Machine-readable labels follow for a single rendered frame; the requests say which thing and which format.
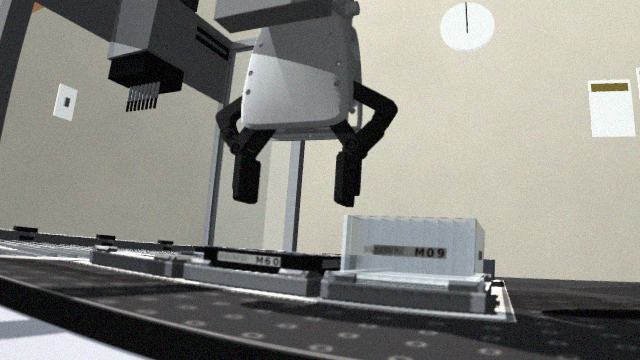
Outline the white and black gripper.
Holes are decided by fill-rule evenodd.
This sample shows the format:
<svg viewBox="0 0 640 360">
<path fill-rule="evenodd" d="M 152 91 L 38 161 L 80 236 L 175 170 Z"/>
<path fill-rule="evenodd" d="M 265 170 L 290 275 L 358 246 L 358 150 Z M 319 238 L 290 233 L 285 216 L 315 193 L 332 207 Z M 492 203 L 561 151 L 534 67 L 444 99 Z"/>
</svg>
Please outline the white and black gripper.
<svg viewBox="0 0 640 360">
<path fill-rule="evenodd" d="M 235 201 L 257 203 L 261 163 L 256 157 L 269 140 L 338 139 L 343 147 L 336 156 L 334 202 L 354 207 L 362 159 L 383 138 L 398 107 L 362 85 L 358 36 L 348 20 L 332 11 L 332 17 L 261 28 L 242 96 L 215 117 L 235 155 Z M 363 104 L 375 112 L 361 128 Z M 356 105 L 357 126 L 350 126 Z"/>
</svg>

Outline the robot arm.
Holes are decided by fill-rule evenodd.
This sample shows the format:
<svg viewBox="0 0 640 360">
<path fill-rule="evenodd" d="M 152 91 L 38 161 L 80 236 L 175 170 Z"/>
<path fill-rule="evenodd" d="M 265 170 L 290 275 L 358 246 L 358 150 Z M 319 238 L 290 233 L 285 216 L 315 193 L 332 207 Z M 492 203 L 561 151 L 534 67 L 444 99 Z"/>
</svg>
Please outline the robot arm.
<svg viewBox="0 0 640 360">
<path fill-rule="evenodd" d="M 216 0 L 214 20 L 231 34 L 330 17 L 332 11 L 352 25 L 360 6 L 354 0 Z"/>
</svg>

